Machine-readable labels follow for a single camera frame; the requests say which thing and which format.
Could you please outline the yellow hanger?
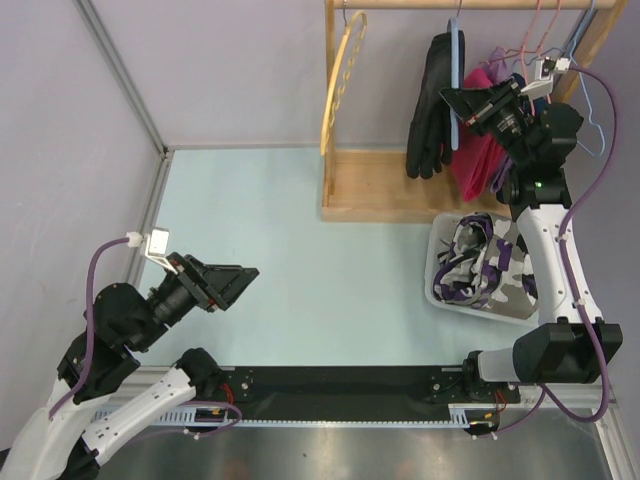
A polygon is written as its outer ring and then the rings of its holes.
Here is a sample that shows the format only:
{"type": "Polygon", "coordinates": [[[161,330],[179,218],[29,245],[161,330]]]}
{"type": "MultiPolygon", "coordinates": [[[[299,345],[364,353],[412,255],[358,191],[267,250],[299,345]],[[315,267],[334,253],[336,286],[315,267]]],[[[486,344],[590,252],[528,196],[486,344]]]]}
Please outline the yellow hanger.
{"type": "Polygon", "coordinates": [[[368,18],[364,10],[357,10],[346,23],[330,69],[327,98],[322,120],[320,151],[326,155],[333,136],[337,112],[350,82],[352,70],[366,36],[368,18]]]}

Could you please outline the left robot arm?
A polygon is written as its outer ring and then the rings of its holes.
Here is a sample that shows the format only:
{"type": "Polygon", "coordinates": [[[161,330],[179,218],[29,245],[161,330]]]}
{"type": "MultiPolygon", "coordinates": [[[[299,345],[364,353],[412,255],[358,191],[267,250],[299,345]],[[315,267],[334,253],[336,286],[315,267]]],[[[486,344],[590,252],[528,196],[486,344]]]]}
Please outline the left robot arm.
{"type": "Polygon", "coordinates": [[[229,388],[203,348],[187,350],[163,378],[98,426],[95,413],[140,366],[147,352],[193,309],[228,310],[258,277],[256,268],[205,264],[169,254],[165,277],[148,295],[114,283],[89,296],[87,327],[57,367],[47,404],[2,452],[4,479],[94,479],[100,468],[158,417],[191,400],[227,398],[229,388]]]}

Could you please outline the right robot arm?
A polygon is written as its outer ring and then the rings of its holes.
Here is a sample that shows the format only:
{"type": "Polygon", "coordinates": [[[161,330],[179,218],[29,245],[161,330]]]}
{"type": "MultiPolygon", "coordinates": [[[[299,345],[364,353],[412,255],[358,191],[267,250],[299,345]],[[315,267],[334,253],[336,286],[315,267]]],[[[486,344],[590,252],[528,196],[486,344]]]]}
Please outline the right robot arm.
{"type": "Polygon", "coordinates": [[[607,388],[608,364],[623,334],[605,322],[583,273],[572,226],[579,204],[564,173],[582,116],[565,103],[527,114],[514,80],[486,89],[448,87],[440,95],[469,130],[491,135],[514,162],[497,198],[508,205],[524,239],[538,292],[538,327],[510,348],[478,352],[477,367],[461,376],[463,393],[484,401],[498,382],[600,381],[607,388]]]}

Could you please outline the black trousers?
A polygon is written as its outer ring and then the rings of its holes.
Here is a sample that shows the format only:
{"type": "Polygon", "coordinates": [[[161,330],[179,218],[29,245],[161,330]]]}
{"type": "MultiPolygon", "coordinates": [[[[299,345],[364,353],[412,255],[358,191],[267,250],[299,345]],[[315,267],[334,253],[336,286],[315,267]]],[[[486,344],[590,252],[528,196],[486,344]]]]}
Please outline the black trousers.
{"type": "Polygon", "coordinates": [[[430,179],[452,161],[450,109],[440,95],[451,86],[451,57],[451,33],[436,35],[427,52],[410,122],[405,170],[411,179],[430,179]]]}

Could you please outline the light blue plastic hanger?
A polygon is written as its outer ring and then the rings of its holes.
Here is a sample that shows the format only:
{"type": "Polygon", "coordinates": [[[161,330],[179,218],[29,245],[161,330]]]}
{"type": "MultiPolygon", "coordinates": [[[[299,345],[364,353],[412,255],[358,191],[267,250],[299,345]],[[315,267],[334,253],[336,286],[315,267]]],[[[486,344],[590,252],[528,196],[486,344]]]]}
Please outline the light blue plastic hanger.
{"type": "MultiPolygon", "coordinates": [[[[447,24],[451,48],[450,86],[453,89],[459,89],[464,78],[464,35],[459,24],[462,3],[462,0],[457,2],[456,14],[449,19],[447,24]]],[[[457,151],[459,148],[459,126],[458,117],[453,109],[449,109],[449,119],[451,149],[457,151]]]]}

